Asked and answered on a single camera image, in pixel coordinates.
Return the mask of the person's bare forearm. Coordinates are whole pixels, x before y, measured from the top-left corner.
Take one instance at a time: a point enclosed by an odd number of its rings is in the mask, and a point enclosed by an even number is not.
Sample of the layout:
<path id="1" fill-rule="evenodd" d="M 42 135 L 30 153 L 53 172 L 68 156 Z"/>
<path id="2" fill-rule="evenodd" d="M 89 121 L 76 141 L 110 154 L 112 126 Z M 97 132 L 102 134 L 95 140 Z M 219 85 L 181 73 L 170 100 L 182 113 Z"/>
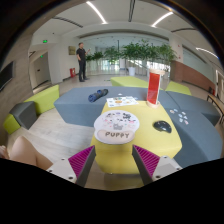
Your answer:
<path id="1" fill-rule="evenodd" d="M 53 165 L 23 136 L 16 139 L 11 152 L 8 152 L 5 146 L 0 145 L 0 158 L 33 165 L 43 170 L 47 170 Z"/>

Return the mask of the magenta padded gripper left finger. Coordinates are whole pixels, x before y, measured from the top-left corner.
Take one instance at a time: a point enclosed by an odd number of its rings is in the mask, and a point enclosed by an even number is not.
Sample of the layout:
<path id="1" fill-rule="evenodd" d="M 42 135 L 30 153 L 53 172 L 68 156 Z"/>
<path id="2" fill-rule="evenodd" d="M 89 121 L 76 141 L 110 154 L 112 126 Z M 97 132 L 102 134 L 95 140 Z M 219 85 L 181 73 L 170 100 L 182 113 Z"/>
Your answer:
<path id="1" fill-rule="evenodd" d="M 84 187 L 96 156 L 95 147 L 90 146 L 72 157 L 54 163 L 47 171 L 65 180 Z"/>

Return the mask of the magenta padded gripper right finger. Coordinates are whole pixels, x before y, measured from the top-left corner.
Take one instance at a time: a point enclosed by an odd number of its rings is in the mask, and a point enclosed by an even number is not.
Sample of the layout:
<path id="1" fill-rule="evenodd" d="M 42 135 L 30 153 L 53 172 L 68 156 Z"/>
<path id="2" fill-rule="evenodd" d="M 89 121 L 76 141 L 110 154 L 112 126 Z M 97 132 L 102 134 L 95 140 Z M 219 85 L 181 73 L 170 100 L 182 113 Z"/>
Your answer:
<path id="1" fill-rule="evenodd" d="M 148 185 L 182 169 L 169 156 L 158 156 L 137 145 L 132 146 L 132 156 L 144 185 Z"/>

